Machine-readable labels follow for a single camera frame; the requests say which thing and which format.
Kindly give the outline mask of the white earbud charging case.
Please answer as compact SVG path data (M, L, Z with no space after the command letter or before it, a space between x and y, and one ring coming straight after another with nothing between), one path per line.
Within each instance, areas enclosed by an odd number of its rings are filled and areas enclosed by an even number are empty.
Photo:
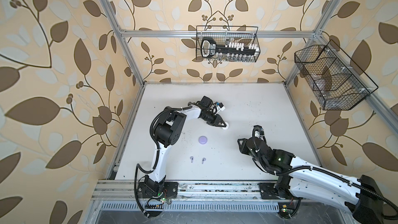
M223 130L227 130L229 128L229 124L225 122L225 126L222 127Z

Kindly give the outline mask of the purple earbud charging case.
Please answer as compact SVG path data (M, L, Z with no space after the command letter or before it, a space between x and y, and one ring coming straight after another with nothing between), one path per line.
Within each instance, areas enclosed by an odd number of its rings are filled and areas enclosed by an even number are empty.
M199 141L200 144L204 145L204 144L206 144L208 142L208 138L205 137L205 136L200 136L198 141Z

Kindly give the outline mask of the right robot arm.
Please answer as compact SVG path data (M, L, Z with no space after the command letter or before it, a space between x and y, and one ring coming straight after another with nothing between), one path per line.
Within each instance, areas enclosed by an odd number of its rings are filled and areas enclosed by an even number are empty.
M398 207L382 195L376 181L369 176L356 178L337 174L288 151L272 149L260 125L254 126L250 138L239 139L237 143L240 153L250 156L262 172L277 177L273 186L260 185L267 196L317 201L349 212L361 224L382 224L398 219L397 214L384 213L386 205L395 211Z

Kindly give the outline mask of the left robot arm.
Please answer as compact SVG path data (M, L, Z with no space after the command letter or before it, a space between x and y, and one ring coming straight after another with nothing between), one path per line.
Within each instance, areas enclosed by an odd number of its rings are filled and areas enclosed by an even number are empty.
M200 101L189 102L185 107L167 106L156 115L149 127L150 138L155 144L151 169L145 170L140 164L136 165L136 172L144 173L144 183L154 190L164 186L170 149L179 140L186 121L202 119L211 127L227 129L228 123L219 115L223 110L223 103L204 96Z

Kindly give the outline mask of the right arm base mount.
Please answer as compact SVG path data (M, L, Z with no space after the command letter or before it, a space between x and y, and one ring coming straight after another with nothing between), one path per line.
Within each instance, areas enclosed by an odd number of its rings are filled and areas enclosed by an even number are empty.
M277 183L259 183L259 191L262 200L282 200L287 203L279 203L278 215L281 219L293 219L299 211L303 198L294 197L288 189Z

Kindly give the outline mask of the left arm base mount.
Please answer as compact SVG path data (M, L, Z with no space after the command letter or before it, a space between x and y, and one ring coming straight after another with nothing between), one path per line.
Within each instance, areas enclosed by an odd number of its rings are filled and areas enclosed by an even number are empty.
M160 215L165 207L171 204L172 199L177 197L178 186L179 183L175 181L161 183L153 187L150 186L150 183L139 183L135 189L138 208L147 218Z

